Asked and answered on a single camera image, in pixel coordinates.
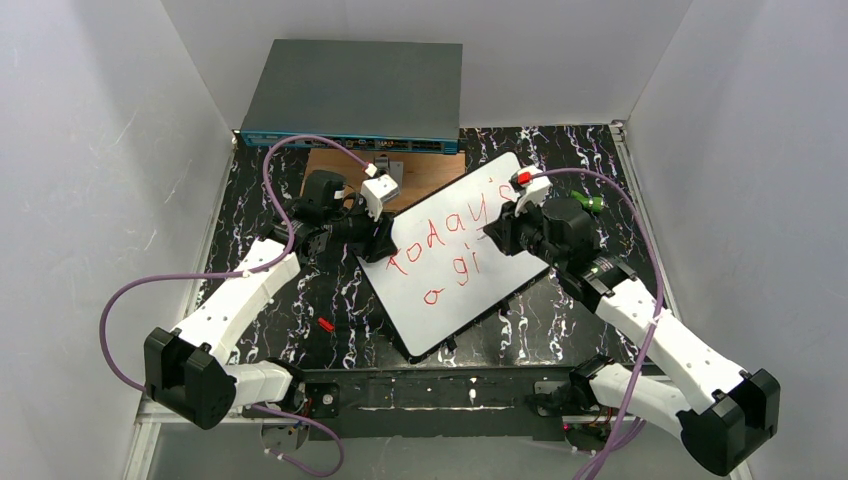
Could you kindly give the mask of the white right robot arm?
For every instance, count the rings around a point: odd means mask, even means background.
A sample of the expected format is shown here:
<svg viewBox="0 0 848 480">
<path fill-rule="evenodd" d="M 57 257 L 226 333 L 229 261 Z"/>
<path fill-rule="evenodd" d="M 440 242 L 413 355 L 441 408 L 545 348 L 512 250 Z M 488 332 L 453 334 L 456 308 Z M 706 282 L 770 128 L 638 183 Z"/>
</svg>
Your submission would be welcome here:
<svg viewBox="0 0 848 480">
<path fill-rule="evenodd" d="M 627 368 L 597 355 L 570 373 L 574 402 L 614 406 L 629 395 L 629 413 L 680 440 L 718 476 L 776 435 L 779 381 L 766 369 L 750 372 L 725 358 L 661 307 L 632 268 L 602 250 L 594 219 L 579 201 L 554 198 L 521 212 L 508 202 L 483 230 L 501 253 L 545 262 L 568 296 L 632 342 L 648 341 L 648 359 L 670 379 L 639 379 L 630 387 Z"/>
</svg>

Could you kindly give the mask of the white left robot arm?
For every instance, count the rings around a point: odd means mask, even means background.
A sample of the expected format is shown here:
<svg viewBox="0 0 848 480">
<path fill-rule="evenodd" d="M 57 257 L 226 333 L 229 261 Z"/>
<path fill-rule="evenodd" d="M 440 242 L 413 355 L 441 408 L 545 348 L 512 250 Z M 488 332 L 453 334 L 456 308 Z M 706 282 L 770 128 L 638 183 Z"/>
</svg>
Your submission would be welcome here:
<svg viewBox="0 0 848 480">
<path fill-rule="evenodd" d="M 236 407 L 276 403 L 297 413 L 307 398 L 302 372 L 281 359 L 231 365 L 237 341 L 276 293 L 310 259 L 333 247 L 364 260 L 396 253 L 387 203 L 400 188 L 377 171 L 347 192 L 344 176 L 316 170 L 302 194 L 283 204 L 286 219 L 256 239 L 238 266 L 193 313 L 173 329 L 154 329 L 144 342 L 147 395 L 209 430 Z"/>
</svg>

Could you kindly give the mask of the white whiteboard black frame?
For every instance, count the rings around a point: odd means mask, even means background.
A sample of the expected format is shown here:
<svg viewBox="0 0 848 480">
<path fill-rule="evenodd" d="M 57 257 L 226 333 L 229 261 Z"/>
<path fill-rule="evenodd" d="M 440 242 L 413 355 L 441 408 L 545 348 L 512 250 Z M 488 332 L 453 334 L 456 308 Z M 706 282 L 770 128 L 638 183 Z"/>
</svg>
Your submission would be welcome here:
<svg viewBox="0 0 848 480">
<path fill-rule="evenodd" d="M 396 215 L 395 254 L 360 266 L 411 359 L 424 357 L 547 269 L 528 253 L 506 256 L 483 231 L 516 199 L 521 165 L 505 153 Z"/>
</svg>

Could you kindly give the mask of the red marker cap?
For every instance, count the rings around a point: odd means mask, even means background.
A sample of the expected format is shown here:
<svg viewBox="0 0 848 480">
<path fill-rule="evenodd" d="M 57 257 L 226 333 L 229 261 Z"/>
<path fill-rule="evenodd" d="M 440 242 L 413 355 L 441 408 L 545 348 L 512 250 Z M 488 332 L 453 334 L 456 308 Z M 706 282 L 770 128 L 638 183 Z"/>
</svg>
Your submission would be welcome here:
<svg viewBox="0 0 848 480">
<path fill-rule="evenodd" d="M 333 333 L 336 331 L 335 325 L 323 317 L 318 318 L 318 324 L 324 331 L 328 333 Z"/>
</svg>

